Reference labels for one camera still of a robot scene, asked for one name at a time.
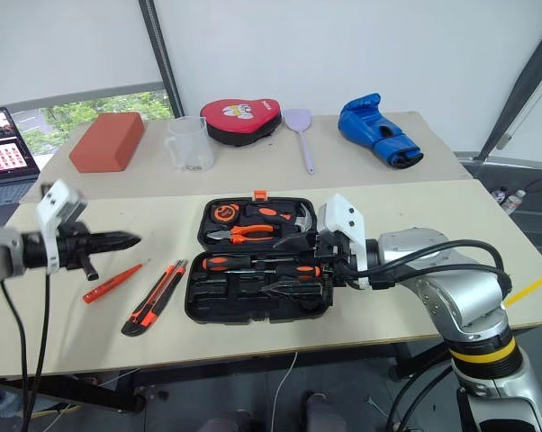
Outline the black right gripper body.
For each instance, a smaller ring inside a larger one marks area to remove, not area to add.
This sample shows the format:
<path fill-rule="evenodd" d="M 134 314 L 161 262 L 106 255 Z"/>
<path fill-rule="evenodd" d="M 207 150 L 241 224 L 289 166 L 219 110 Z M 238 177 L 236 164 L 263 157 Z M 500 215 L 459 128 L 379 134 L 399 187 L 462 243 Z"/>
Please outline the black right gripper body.
<path fill-rule="evenodd" d="M 348 286 L 359 289 L 358 281 L 339 268 L 341 262 L 347 265 L 351 257 L 350 240 L 343 233 L 318 232 L 315 238 L 314 257 L 334 287 Z"/>

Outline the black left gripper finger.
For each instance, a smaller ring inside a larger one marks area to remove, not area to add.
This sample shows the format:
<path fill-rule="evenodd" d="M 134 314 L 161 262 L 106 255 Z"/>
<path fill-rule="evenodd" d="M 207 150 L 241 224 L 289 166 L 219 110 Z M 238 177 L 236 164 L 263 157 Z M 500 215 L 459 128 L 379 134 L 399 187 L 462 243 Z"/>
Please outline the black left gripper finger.
<path fill-rule="evenodd" d="M 94 233 L 92 241 L 97 246 L 135 246 L 141 242 L 141 237 L 125 231 L 106 231 Z"/>
<path fill-rule="evenodd" d="M 118 243 L 104 243 L 92 246 L 93 254 L 103 254 L 115 251 L 122 251 L 128 248 L 132 248 L 136 245 L 136 242 L 118 242 Z"/>

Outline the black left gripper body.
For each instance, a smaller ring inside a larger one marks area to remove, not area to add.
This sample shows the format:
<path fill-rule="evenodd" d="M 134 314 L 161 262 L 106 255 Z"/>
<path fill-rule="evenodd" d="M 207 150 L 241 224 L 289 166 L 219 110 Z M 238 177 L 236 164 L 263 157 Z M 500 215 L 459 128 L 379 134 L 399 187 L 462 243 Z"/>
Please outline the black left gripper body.
<path fill-rule="evenodd" d="M 88 281 L 99 278 L 98 272 L 90 260 L 87 251 L 91 232 L 81 221 L 64 224 L 59 227 L 57 242 L 59 267 L 66 270 L 82 269 Z"/>

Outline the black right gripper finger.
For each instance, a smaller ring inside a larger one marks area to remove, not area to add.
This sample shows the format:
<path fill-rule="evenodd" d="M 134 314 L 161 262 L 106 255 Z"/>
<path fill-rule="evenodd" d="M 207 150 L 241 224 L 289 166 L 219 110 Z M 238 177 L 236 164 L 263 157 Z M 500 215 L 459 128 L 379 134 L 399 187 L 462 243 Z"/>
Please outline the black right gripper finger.
<path fill-rule="evenodd" d="M 281 238 L 273 245 L 276 251 L 307 251 L 315 248 L 316 233 L 296 233 Z"/>
<path fill-rule="evenodd" d="M 280 276 L 276 281 L 258 289 L 260 294 L 286 298 L 314 298 L 328 294 L 330 287 L 321 279 L 301 279 Z"/>

